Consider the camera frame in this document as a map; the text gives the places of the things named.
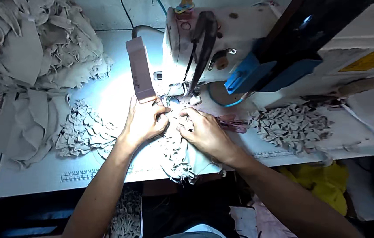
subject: gray cloth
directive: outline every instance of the gray cloth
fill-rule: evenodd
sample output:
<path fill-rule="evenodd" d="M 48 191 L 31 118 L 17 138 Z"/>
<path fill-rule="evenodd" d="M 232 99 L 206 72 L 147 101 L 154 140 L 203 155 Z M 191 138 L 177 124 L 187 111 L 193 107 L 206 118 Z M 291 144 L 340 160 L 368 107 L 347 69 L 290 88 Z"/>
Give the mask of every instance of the gray cloth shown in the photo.
<path fill-rule="evenodd" d="M 207 232 L 207 231 L 199 231 L 199 232 L 185 232 L 175 235 L 167 236 L 166 238 L 221 238 L 219 235 Z"/>

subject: white table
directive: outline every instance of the white table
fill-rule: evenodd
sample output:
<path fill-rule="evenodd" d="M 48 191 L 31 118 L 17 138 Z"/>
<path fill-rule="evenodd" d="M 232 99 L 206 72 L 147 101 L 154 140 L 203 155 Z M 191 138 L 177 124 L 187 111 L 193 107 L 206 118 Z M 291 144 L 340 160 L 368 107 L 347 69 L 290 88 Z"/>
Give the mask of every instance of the white table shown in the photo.
<path fill-rule="evenodd" d="M 125 42 L 131 38 L 131 31 L 101 31 L 98 35 L 103 41 L 105 52 L 115 61 L 110 78 L 90 81 L 83 89 L 73 90 L 71 102 L 73 103 L 75 99 L 85 100 L 98 110 L 100 116 L 112 120 L 122 128 L 128 113 L 128 102 L 133 95 L 131 71 L 125 47 Z M 151 62 L 150 70 L 161 71 L 162 35 L 153 32 L 141 32 L 140 35 L 147 47 Z M 202 101 L 203 103 L 197 108 L 215 116 L 231 113 L 241 115 L 247 110 L 254 110 L 254 105 L 247 100 L 237 106 L 223 108 L 212 102 L 205 91 L 202 92 Z M 333 136 L 319 142 L 319 146 L 327 149 L 334 159 L 374 155 L 374 134 L 363 124 L 345 111 L 325 110 L 323 113 L 335 124 L 332 125 Z M 3 117 L 12 121 L 12 110 L 7 110 L 7 114 Z M 298 158 L 292 151 L 277 148 L 261 140 L 256 129 L 249 129 L 245 134 L 230 133 L 230 136 L 249 154 L 268 166 L 318 161 L 315 158 Z M 356 151 L 347 152 L 343 149 L 343 145 L 362 141 L 363 138 L 365 140 L 358 145 Z M 154 162 L 157 156 L 161 154 L 147 143 L 143 144 L 134 156 L 125 181 L 167 178 L 160 165 Z M 4 154 L 0 162 L 0 197 L 86 187 L 101 166 L 98 162 L 101 159 L 97 160 L 96 157 L 94 152 L 90 152 L 75 159 L 62 159 L 51 151 L 39 163 L 20 170 Z M 81 171 L 82 174 L 75 175 L 75 171 Z M 210 165 L 202 173 L 212 172 L 216 172 L 216 166 Z"/>

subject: forearm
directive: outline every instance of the forearm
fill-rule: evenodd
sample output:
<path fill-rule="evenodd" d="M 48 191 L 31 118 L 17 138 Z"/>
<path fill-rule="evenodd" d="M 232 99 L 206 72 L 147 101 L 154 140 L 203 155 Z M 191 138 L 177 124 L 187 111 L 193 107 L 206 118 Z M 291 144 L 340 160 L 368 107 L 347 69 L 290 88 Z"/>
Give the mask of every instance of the forearm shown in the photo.
<path fill-rule="evenodd" d="M 125 175 L 136 147 L 122 138 L 112 149 L 75 207 L 62 237 L 102 237 L 121 195 Z"/>
<path fill-rule="evenodd" d="M 298 237 L 361 237 L 341 214 L 300 185 L 245 152 L 237 156 L 239 163 L 235 170 L 265 206 Z"/>

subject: yellow warning label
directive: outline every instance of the yellow warning label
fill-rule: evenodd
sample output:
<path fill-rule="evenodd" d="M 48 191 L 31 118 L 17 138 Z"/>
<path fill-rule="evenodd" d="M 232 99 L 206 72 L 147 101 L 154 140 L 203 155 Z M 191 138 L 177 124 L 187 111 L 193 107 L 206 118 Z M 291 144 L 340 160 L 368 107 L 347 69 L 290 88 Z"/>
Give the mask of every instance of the yellow warning label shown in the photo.
<path fill-rule="evenodd" d="M 339 72 L 347 71 L 365 71 L 374 68 L 374 52 L 367 54 L 359 60 L 349 64 L 339 70 Z"/>

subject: hand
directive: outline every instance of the hand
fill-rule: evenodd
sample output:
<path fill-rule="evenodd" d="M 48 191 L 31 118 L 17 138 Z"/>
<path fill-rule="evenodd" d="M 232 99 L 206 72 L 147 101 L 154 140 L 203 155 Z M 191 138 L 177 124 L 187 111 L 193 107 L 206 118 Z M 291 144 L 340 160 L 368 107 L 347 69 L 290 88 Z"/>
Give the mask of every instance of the hand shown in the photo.
<path fill-rule="evenodd" d="M 192 130 L 188 130 L 191 123 L 179 120 L 179 123 L 184 127 L 178 126 L 177 130 L 185 139 L 200 151 L 215 157 L 228 166 L 235 167 L 237 161 L 234 158 L 238 158 L 238 155 L 244 151 L 222 130 L 214 116 L 194 108 L 185 108 L 180 111 L 179 115 L 189 116 L 189 120 L 194 126 L 194 131 L 191 132 Z"/>
<path fill-rule="evenodd" d="M 169 119 L 162 113 L 169 111 L 171 109 L 164 107 L 160 99 L 140 104 L 133 96 L 124 130 L 118 139 L 126 141 L 137 149 L 147 139 L 163 132 Z"/>

